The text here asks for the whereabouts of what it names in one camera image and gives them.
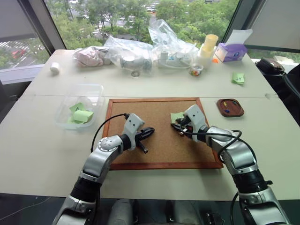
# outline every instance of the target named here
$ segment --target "plastic wrap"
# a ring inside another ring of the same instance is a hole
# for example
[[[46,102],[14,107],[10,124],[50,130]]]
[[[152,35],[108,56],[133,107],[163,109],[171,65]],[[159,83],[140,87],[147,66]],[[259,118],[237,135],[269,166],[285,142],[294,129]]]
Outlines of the plastic wrap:
[[[111,64],[111,61],[106,56],[107,52],[107,47],[90,46],[76,49],[73,58],[79,67],[100,67]]]
[[[139,76],[141,72],[150,72],[152,69],[152,45],[110,36],[104,47],[109,48],[107,57],[116,66],[131,71],[132,76]]]
[[[157,20],[149,27],[153,42],[152,60],[159,67],[189,68],[199,49],[177,38],[164,20]]]

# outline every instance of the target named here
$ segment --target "black cable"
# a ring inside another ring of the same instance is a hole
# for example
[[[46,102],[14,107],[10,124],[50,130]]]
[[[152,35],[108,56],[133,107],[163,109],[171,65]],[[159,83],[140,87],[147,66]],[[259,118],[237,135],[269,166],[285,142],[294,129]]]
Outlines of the black cable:
[[[99,187],[99,190],[97,191],[97,194],[96,194],[96,206],[95,206],[95,212],[94,212],[92,224],[97,224],[96,220],[97,220],[97,215],[98,215],[99,212],[100,212],[100,187]]]
[[[91,146],[91,148],[90,148],[90,152],[91,152],[91,153],[92,153],[93,150],[94,150],[94,143],[95,143],[95,139],[96,139],[96,137],[97,137],[97,134],[98,134],[99,130],[103,127],[103,125],[104,125],[105,123],[107,123],[107,122],[110,121],[111,119],[116,118],[116,117],[118,117],[118,116],[125,116],[126,119],[128,118],[128,114],[127,114],[127,113],[122,113],[122,114],[118,114],[118,115],[112,116],[112,117],[108,118],[107,120],[105,120],[105,121],[99,126],[98,130],[97,130],[96,133],[95,133],[95,136],[94,136],[93,141],[92,141],[92,146]]]
[[[43,200],[43,201],[41,201],[41,202],[39,202],[39,203],[37,203],[37,204],[33,204],[33,205],[26,206],[26,207],[24,207],[24,208],[21,208],[20,210],[17,210],[17,211],[15,211],[15,212],[13,212],[13,213],[11,213],[11,214],[5,216],[5,217],[0,218],[0,221],[6,219],[6,218],[8,218],[8,217],[10,217],[10,216],[12,216],[12,215],[14,215],[14,214],[16,214],[16,213],[18,213],[18,212],[21,212],[21,211],[23,211],[23,210],[25,210],[25,209],[28,209],[28,208],[31,208],[31,207],[34,207],[34,206],[41,205],[41,204],[47,202],[50,198],[51,198],[51,197],[48,197],[48,198],[46,198],[45,200]]]
[[[217,136],[231,137],[231,138],[234,138],[234,139],[236,138],[236,136],[233,136],[233,135],[219,134],[219,133],[190,133],[190,132],[186,132],[186,131],[182,130],[181,124],[180,124],[180,131],[184,134],[187,134],[187,135],[217,135]],[[250,149],[254,159],[257,161],[256,155],[255,155],[253,149],[251,148],[251,146],[247,142],[245,142],[243,139],[240,139],[239,137],[237,138],[237,140],[239,140],[240,142],[243,142]]]
[[[242,212],[244,210],[243,205],[242,205],[242,200],[239,199],[239,205],[240,205],[240,211]]]
[[[234,225],[234,221],[233,221],[233,207],[235,204],[235,201],[237,199],[237,197],[239,196],[238,192],[235,194],[235,196],[233,197],[231,204],[230,204],[230,223],[231,225]]]
[[[233,130],[233,132],[238,132],[239,134],[231,141],[229,142],[227,145],[225,145],[223,148],[221,148],[221,150],[218,152],[217,157],[218,159],[224,163],[224,161],[221,159],[221,154],[224,150],[226,150],[230,145],[232,145],[234,142],[236,142],[242,135],[242,132],[240,130]]]

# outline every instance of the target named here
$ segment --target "purple tissue box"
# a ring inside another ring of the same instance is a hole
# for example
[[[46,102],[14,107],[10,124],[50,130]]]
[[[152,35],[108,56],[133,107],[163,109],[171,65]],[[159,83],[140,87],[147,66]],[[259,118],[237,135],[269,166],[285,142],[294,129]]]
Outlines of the purple tissue box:
[[[219,43],[215,51],[215,55],[221,62],[242,60],[246,53],[247,48],[243,44],[225,45],[225,43]]]

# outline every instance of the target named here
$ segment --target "green sticky note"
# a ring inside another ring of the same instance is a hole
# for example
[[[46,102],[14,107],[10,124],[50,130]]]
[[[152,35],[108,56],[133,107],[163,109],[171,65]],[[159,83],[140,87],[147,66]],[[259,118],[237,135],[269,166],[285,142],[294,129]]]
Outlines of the green sticky note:
[[[71,107],[70,107],[70,110],[71,110],[72,113],[74,113],[74,112],[77,111],[77,110],[83,110],[83,111],[86,111],[86,109],[84,108],[84,105],[83,105],[81,102],[77,103],[77,104],[74,105],[74,106],[71,106]]]
[[[176,123],[176,120],[178,118],[183,118],[183,112],[179,112],[179,113],[171,113],[171,123]]]
[[[74,120],[73,116],[70,116],[70,117],[67,119],[67,123],[77,123],[77,124],[80,124],[80,123],[84,123],[84,122]]]
[[[232,83],[243,84],[244,81],[244,73],[232,73]]]
[[[76,110],[73,113],[73,119],[76,121],[81,121],[86,123],[93,115],[93,112],[85,111],[85,110]]]

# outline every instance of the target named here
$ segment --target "cork board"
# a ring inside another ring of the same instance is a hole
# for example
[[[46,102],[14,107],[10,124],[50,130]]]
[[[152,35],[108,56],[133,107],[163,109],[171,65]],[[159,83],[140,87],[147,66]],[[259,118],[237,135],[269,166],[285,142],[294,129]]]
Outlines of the cork board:
[[[111,170],[222,168],[217,154],[203,142],[194,142],[171,127],[170,113],[184,112],[197,104],[199,98],[110,99],[106,118],[120,113],[135,113],[145,121],[145,127],[155,132],[142,143],[149,149],[125,151],[111,164]],[[121,134],[125,119],[117,117],[106,123],[103,137]]]

